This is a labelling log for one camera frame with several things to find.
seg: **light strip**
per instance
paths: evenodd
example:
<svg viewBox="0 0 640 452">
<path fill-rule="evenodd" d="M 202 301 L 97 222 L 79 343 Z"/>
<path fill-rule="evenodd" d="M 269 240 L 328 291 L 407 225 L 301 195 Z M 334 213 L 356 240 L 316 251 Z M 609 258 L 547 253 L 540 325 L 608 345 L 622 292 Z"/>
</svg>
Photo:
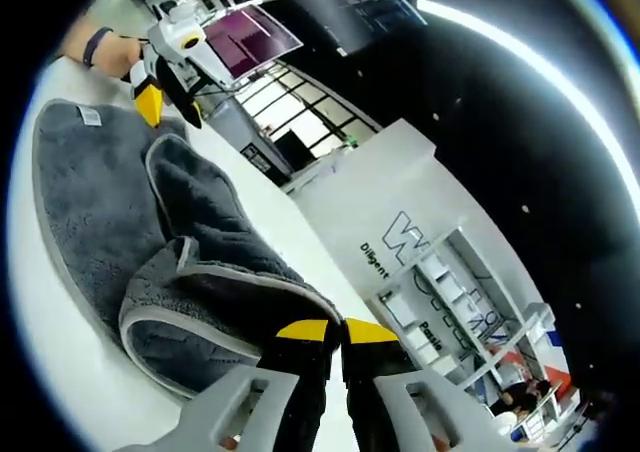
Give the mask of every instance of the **light strip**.
<svg viewBox="0 0 640 452">
<path fill-rule="evenodd" d="M 558 89 L 571 102 L 576 111 L 591 126 L 602 144 L 611 156 L 620 177 L 624 182 L 631 202 L 636 212 L 636 218 L 640 222 L 640 186 L 633 173 L 631 164 L 607 121 L 602 117 L 598 109 L 589 98 L 582 93 L 560 70 L 547 59 L 531 49 L 527 44 L 516 39 L 505 31 L 484 22 L 473 15 L 460 10 L 439 4 L 430 0 L 418 0 L 418 10 L 455 22 L 468 29 L 477 32 L 504 47 L 509 52 L 526 62 L 536 72 L 542 75 L 551 85 Z"/>
</svg>

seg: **screen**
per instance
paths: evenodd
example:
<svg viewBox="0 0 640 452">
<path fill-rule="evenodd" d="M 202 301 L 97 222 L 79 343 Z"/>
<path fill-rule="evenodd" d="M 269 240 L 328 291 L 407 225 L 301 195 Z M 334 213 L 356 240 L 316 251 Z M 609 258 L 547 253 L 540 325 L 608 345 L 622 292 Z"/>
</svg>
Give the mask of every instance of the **screen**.
<svg viewBox="0 0 640 452">
<path fill-rule="evenodd" d="M 331 37 L 341 55 L 380 40 L 400 27 L 424 25 L 405 0 L 290 0 Z"/>
<path fill-rule="evenodd" d="M 204 28 L 208 44 L 234 80 L 302 46 L 302 42 L 260 7 L 234 11 Z"/>
</svg>

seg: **person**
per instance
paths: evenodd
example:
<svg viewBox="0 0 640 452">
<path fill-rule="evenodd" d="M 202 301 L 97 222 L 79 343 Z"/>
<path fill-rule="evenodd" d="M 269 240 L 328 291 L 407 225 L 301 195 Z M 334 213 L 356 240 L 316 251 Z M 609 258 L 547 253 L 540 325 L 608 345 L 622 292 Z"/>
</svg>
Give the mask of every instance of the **person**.
<svg viewBox="0 0 640 452">
<path fill-rule="evenodd" d="M 83 14 L 67 31 L 60 53 L 120 79 L 140 59 L 140 42 L 100 27 Z"/>
<path fill-rule="evenodd" d="M 513 412 L 518 416 L 518 420 L 521 420 L 536 409 L 540 399 L 547 395 L 550 389 L 551 383 L 548 380 L 532 379 L 513 384 L 491 406 L 491 412 L 495 416 Z"/>
</svg>

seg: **white counter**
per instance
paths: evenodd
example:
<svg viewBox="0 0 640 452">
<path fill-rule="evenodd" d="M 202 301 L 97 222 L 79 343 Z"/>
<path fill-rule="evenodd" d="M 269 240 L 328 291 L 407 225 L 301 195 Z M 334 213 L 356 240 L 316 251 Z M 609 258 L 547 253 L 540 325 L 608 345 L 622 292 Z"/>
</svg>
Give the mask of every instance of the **white counter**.
<svg viewBox="0 0 640 452">
<path fill-rule="evenodd" d="M 42 240 L 31 148 L 35 116 L 52 98 L 132 105 L 125 84 L 67 59 L 58 60 L 43 74 L 16 146 L 9 191 L 8 257 L 15 317 L 43 387 L 78 433 L 104 451 L 147 443 L 173 428 L 180 401 L 148 379 L 85 319 L 56 274 Z M 274 250 L 343 315 L 373 321 L 293 202 L 208 126 L 190 127 L 188 135 L 202 156 L 231 177 L 247 215 Z M 358 450 L 340 365 L 336 354 L 316 451 Z"/>
</svg>

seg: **hand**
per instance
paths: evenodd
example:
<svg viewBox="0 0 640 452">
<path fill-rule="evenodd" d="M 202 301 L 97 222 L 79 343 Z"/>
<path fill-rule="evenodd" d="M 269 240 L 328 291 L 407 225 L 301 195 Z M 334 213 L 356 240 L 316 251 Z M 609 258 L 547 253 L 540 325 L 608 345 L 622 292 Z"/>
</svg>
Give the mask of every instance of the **hand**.
<svg viewBox="0 0 640 452">
<path fill-rule="evenodd" d="M 103 74 L 120 79 L 140 60 L 140 42 L 108 32 L 93 53 L 92 63 Z"/>
</svg>

